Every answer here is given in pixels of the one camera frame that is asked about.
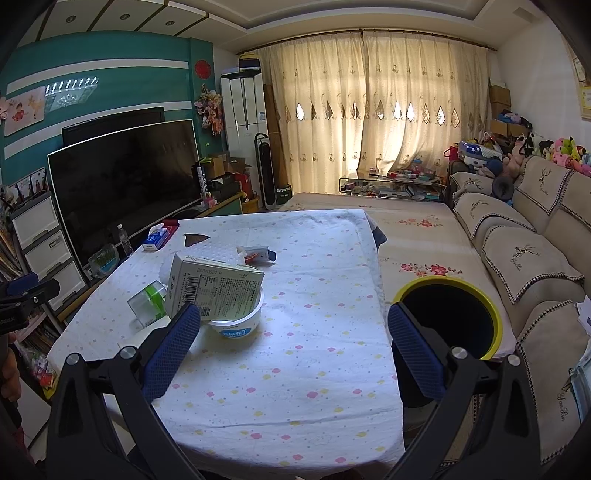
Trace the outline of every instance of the plastic bottle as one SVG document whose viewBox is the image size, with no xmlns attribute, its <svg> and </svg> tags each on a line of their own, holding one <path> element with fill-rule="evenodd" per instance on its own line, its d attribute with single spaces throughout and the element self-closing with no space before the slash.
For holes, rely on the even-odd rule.
<svg viewBox="0 0 591 480">
<path fill-rule="evenodd" d="M 129 241 L 127 232 L 123 229 L 123 225 L 117 225 L 117 228 L 119 229 L 119 240 L 121 240 L 123 252 L 125 253 L 126 257 L 129 257 L 134 252 L 134 249 L 131 247 L 131 242 Z"/>
</svg>

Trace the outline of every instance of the hand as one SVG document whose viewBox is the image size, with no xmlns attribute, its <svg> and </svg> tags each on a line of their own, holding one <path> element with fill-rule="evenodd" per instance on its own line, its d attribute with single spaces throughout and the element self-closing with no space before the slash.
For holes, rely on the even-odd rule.
<svg viewBox="0 0 591 480">
<path fill-rule="evenodd" d="M 8 334 L 8 342 L 13 343 L 17 339 L 15 333 Z M 9 401 L 17 401 L 21 398 L 22 390 L 21 390 L 21 383 L 19 381 L 20 374 L 18 372 L 17 367 L 17 359 L 14 356 L 14 352 L 12 349 L 8 349 L 8 356 L 4 361 L 4 365 L 2 366 L 2 377 L 4 382 L 2 383 L 2 388 L 0 388 L 0 393 L 4 398 L 7 398 Z"/>
</svg>

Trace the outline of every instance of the embroidered deer logo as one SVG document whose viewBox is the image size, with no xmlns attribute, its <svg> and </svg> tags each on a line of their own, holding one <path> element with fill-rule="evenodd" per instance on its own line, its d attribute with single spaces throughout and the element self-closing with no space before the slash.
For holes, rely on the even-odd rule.
<svg viewBox="0 0 591 480">
<path fill-rule="evenodd" d="M 483 202 L 482 200 L 478 200 L 476 203 L 472 203 L 472 208 L 470 209 L 470 216 L 474 218 L 474 209 L 479 205 L 488 205 L 488 203 Z"/>
<path fill-rule="evenodd" d="M 532 247 L 531 245 L 515 247 L 515 253 L 513 254 L 513 258 L 511 258 L 511 263 L 517 270 L 521 271 L 521 268 L 523 268 L 523 266 L 517 261 L 518 258 L 523 257 L 525 254 L 539 255 L 538 252 L 534 251 L 534 248 L 535 247 Z"/>
<path fill-rule="evenodd" d="M 468 185 L 474 185 L 478 190 L 482 190 L 482 187 L 480 186 L 480 180 L 467 179 L 464 183 L 464 188 L 466 188 Z"/>
<path fill-rule="evenodd" d="M 542 169 L 542 175 L 541 177 L 538 179 L 538 181 L 540 182 L 540 191 L 544 194 L 544 195 L 548 195 L 548 191 L 544 190 L 544 182 L 546 181 L 546 177 L 548 175 L 550 175 L 552 172 L 550 170 L 546 170 L 545 168 Z"/>
</svg>

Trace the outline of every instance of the television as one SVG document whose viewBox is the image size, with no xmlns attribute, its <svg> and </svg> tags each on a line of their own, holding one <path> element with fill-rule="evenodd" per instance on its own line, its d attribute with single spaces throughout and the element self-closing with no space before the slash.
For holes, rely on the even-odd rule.
<svg viewBox="0 0 591 480">
<path fill-rule="evenodd" d="M 64 147 L 69 147 L 90 138 L 159 122 L 164 122 L 164 107 L 142 108 L 140 110 L 100 116 L 86 122 L 64 127 L 61 129 L 61 138 Z"/>
<path fill-rule="evenodd" d="M 81 267 L 105 244 L 130 238 L 197 201 L 192 120 L 144 125 L 48 155 L 59 214 Z"/>
</svg>

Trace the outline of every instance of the blue gripper pad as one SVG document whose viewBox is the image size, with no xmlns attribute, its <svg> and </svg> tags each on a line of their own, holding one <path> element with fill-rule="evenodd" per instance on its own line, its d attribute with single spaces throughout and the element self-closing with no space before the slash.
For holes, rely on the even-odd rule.
<svg viewBox="0 0 591 480">
<path fill-rule="evenodd" d="M 446 392 L 443 365 L 397 304 L 388 312 L 388 330 L 421 393 L 440 402 Z"/>
<path fill-rule="evenodd" d="M 162 340 L 144 368 L 142 393 L 148 403 L 166 393 L 200 326 L 199 308 L 190 305 Z"/>
<path fill-rule="evenodd" d="M 11 297 L 15 297 L 22 293 L 25 293 L 28 290 L 31 290 L 33 287 L 36 287 L 39 283 L 39 277 L 36 273 L 29 273 L 24 277 L 17 278 L 16 280 L 12 280 L 8 282 L 6 287 L 6 295 Z"/>
</svg>

